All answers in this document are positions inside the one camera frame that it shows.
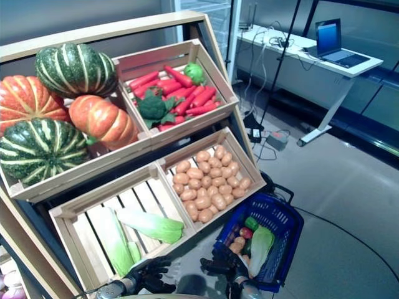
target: basket handle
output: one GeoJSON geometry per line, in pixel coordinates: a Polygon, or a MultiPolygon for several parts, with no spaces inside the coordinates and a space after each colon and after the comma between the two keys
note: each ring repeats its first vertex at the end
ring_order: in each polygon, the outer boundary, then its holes
{"type": "Polygon", "coordinates": [[[292,198],[294,198],[294,193],[290,189],[287,189],[286,187],[283,187],[283,186],[278,185],[278,184],[274,184],[274,187],[276,187],[276,188],[278,188],[280,190],[283,190],[284,192],[288,193],[289,194],[289,199],[288,199],[287,202],[288,202],[288,204],[291,204],[292,198]]]}

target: cabbage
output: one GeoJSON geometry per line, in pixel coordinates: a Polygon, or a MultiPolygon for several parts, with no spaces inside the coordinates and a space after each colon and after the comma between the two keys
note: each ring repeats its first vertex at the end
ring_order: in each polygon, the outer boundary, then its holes
{"type": "Polygon", "coordinates": [[[253,277],[259,274],[261,267],[266,261],[269,250],[274,242],[274,234],[263,226],[255,230],[251,239],[251,263],[249,274],[253,277]]]}
{"type": "Polygon", "coordinates": [[[186,65],[184,73],[192,79],[195,85],[199,85],[205,81],[204,71],[198,64],[190,62],[186,65]]]}
{"type": "Polygon", "coordinates": [[[119,276],[125,276],[135,262],[115,212],[102,207],[90,213],[90,219],[112,266],[119,276]]]}
{"type": "Polygon", "coordinates": [[[125,207],[117,211],[118,219],[153,239],[173,244],[180,240],[184,224],[180,221],[125,207]]]}

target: orange pumpkin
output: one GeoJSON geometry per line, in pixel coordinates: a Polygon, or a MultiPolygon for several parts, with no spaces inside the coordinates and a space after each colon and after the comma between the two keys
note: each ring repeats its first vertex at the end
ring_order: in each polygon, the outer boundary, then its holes
{"type": "Polygon", "coordinates": [[[18,121],[36,117],[70,120],[64,100],[49,92],[37,77],[5,77],[0,82],[0,136],[18,121]]]}
{"type": "Polygon", "coordinates": [[[137,140],[138,128],[130,116],[114,104],[96,95],[81,95],[69,108],[74,125],[116,150],[137,140]]]}

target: laptop screen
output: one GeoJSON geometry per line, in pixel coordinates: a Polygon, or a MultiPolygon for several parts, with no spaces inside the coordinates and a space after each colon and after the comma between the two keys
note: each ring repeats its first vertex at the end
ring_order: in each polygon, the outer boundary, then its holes
{"type": "Polygon", "coordinates": [[[316,23],[317,54],[327,55],[341,49],[340,19],[316,23]]]}

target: wooden crate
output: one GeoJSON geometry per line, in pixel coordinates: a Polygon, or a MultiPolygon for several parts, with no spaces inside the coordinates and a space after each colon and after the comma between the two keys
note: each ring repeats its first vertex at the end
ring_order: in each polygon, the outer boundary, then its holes
{"type": "Polygon", "coordinates": [[[156,70],[161,71],[160,77],[166,77],[166,72],[162,71],[164,65],[169,65],[176,70],[182,71],[186,64],[195,62],[202,66],[206,84],[217,89],[216,96],[223,103],[217,109],[196,116],[163,132],[159,132],[157,128],[151,130],[146,128],[145,132],[151,135],[152,150],[182,139],[195,131],[228,117],[238,103],[238,99],[231,89],[230,84],[215,66],[198,39],[116,57],[113,61],[121,80],[119,92],[124,97],[126,104],[137,114],[137,118],[140,119],[145,128],[143,118],[132,102],[133,94],[128,92],[127,89],[128,83],[133,79],[156,70]]]}
{"type": "MultiPolygon", "coordinates": [[[[213,133],[212,135],[209,135],[201,140],[198,140],[197,142],[194,142],[158,160],[159,164],[162,167],[162,170],[165,172],[165,175],[168,178],[169,184],[171,186],[173,185],[172,179],[173,175],[176,173],[175,168],[180,161],[187,159],[188,161],[190,161],[192,167],[196,168],[197,164],[194,159],[195,154],[201,150],[206,150],[211,154],[211,156],[213,156],[213,153],[217,145],[223,145],[226,148],[226,150],[232,154],[233,161],[238,162],[238,164],[240,165],[240,170],[237,173],[236,177],[238,179],[241,179],[243,177],[249,177],[251,179],[252,184],[246,190],[245,195],[243,197],[235,199],[234,202],[228,205],[225,210],[219,211],[216,215],[214,215],[209,222],[203,224],[200,221],[196,222],[191,221],[197,232],[202,230],[204,227],[206,227],[214,220],[225,214],[227,211],[237,206],[240,202],[245,200],[245,198],[247,198],[248,196],[255,193],[260,188],[266,185],[261,174],[256,169],[255,165],[252,164],[251,160],[248,158],[244,150],[240,147],[237,139],[234,137],[233,133],[228,127],[216,133],[213,133]]],[[[182,209],[184,209],[182,201],[179,201],[179,205],[181,206],[182,209]]]]}
{"type": "Polygon", "coordinates": [[[0,175],[10,198],[37,203],[151,151],[150,135],[147,132],[147,128],[142,125],[142,121],[137,118],[137,114],[132,112],[132,109],[125,104],[119,93],[114,93],[108,100],[124,109],[136,123],[139,130],[138,141],[115,151],[109,151],[104,146],[96,143],[88,147],[90,161],[32,186],[23,186],[20,180],[8,176],[0,167],[0,175]]]}
{"type": "Polygon", "coordinates": [[[143,260],[165,255],[195,234],[190,218],[178,201],[159,164],[154,162],[50,210],[84,290],[118,278],[92,226],[92,213],[102,206],[113,209],[129,206],[184,222],[182,238],[172,245],[122,225],[128,241],[135,241],[139,246],[143,260]]]}

